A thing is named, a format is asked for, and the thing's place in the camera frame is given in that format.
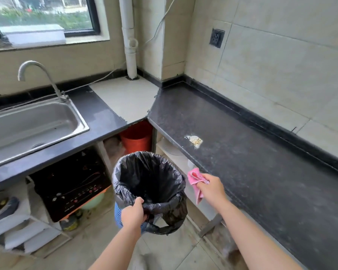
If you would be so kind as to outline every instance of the black garbage bag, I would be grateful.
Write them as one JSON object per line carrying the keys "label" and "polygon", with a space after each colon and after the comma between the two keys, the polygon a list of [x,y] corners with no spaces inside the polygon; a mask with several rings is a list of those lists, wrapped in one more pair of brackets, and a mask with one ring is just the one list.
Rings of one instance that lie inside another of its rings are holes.
{"label": "black garbage bag", "polygon": [[[131,153],[118,160],[112,177],[119,208],[133,205],[139,196],[144,199],[147,232],[168,235],[184,223],[188,214],[185,178],[167,159],[150,152]],[[160,214],[168,226],[153,223]]]}

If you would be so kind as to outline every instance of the sink basin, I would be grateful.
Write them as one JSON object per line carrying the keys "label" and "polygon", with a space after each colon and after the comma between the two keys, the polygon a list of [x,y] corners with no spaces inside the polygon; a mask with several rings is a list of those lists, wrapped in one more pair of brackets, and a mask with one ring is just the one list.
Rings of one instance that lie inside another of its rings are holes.
{"label": "sink basin", "polygon": [[71,100],[58,98],[0,112],[0,165],[88,131]]}

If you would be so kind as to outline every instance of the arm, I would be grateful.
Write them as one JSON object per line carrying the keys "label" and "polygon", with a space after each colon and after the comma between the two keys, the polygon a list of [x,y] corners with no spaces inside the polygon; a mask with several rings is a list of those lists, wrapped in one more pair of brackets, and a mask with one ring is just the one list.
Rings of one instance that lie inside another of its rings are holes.
{"label": "arm", "polygon": [[235,205],[228,201],[218,177],[203,174],[209,184],[199,182],[204,198],[223,217],[250,270],[302,269],[293,259],[268,238]]}
{"label": "arm", "polygon": [[128,268],[135,244],[140,238],[140,225],[146,219],[142,207],[143,202],[144,200],[138,197],[133,206],[122,210],[123,228],[89,270],[126,270]]}

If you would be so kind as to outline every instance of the faucet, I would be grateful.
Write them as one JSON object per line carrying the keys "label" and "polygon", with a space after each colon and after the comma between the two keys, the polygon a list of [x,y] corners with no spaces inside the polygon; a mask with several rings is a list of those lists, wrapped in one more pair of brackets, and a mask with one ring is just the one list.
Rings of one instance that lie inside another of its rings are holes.
{"label": "faucet", "polygon": [[34,60],[28,60],[24,63],[22,63],[19,67],[19,71],[18,71],[18,81],[25,81],[25,70],[28,66],[31,66],[31,65],[36,65],[38,67],[40,67],[45,73],[46,75],[48,76],[49,78],[49,81],[50,81],[50,84],[53,86],[54,90],[55,90],[55,94],[58,96],[59,100],[61,102],[66,102],[68,100],[68,96],[65,95],[64,92],[61,92],[58,87],[56,86],[56,84],[54,83],[53,79],[51,78],[49,72],[46,70],[45,66],[42,65],[41,63],[38,63]]}

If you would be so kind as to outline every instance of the wall outlet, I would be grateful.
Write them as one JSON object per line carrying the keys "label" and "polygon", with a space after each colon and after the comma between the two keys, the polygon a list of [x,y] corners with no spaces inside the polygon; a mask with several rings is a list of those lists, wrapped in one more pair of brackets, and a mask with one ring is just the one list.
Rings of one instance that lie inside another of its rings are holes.
{"label": "wall outlet", "polygon": [[225,31],[213,28],[209,44],[217,48],[220,48],[222,45],[224,34],[225,34]]}

